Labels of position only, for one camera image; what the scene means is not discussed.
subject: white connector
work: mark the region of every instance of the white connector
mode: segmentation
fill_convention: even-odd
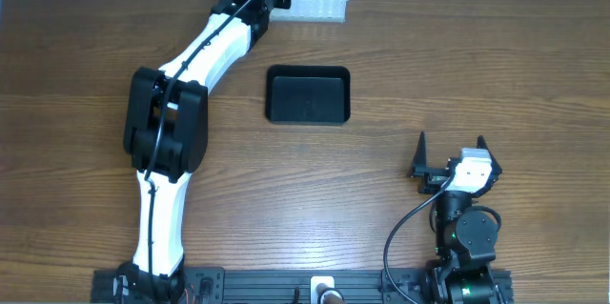
[[[271,21],[345,22],[348,0],[292,0],[288,10],[273,9]]]

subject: wooden table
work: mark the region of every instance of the wooden table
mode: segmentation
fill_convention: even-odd
[[[0,300],[87,301],[128,260],[139,193],[122,148],[133,72],[188,46],[216,0],[2,0]],[[187,265],[376,269],[425,199],[406,177],[420,131],[443,166],[479,134],[504,168],[494,267],[516,300],[602,303],[608,290],[608,0],[350,0],[345,24],[274,23],[210,100],[188,190]],[[272,125],[273,64],[352,73],[343,127]],[[426,214],[394,267],[434,258]]]

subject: white handle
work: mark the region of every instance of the white handle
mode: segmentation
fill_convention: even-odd
[[[225,13],[212,14],[206,28],[189,47],[172,62],[161,66],[159,69],[164,71],[167,76],[173,77],[182,67],[182,62],[186,61],[201,42],[224,23],[227,18],[229,18],[229,15]],[[187,70],[180,75],[180,80],[184,82],[196,80],[200,85],[208,87],[208,92],[210,92],[227,68],[248,52],[250,37],[250,26],[244,24],[239,18],[235,18],[210,41],[210,46],[204,47],[197,54]]]
[[[133,256],[133,264],[143,272],[149,271],[149,207],[151,184],[144,180],[143,172],[136,172],[140,184],[140,239]],[[156,193],[152,208],[152,274],[171,275],[184,255],[182,248],[182,213],[187,185],[191,174],[185,172],[175,184],[159,173],[152,172]]]

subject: clear plastic container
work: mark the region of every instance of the clear plastic container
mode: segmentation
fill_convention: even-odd
[[[288,10],[273,9],[272,21],[345,22],[348,0],[292,0]]]

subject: wooden surface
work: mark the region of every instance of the wooden surface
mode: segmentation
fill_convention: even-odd
[[[132,73],[201,32],[215,0],[2,0],[0,300],[86,301],[129,259],[139,194],[122,136]],[[345,24],[271,24],[210,100],[187,195],[187,265],[381,269],[442,166],[483,134],[504,168],[494,267],[519,303],[603,303],[610,204],[609,0],[350,0]],[[272,64],[352,73],[343,127],[270,124]],[[420,214],[392,266],[434,258]]]

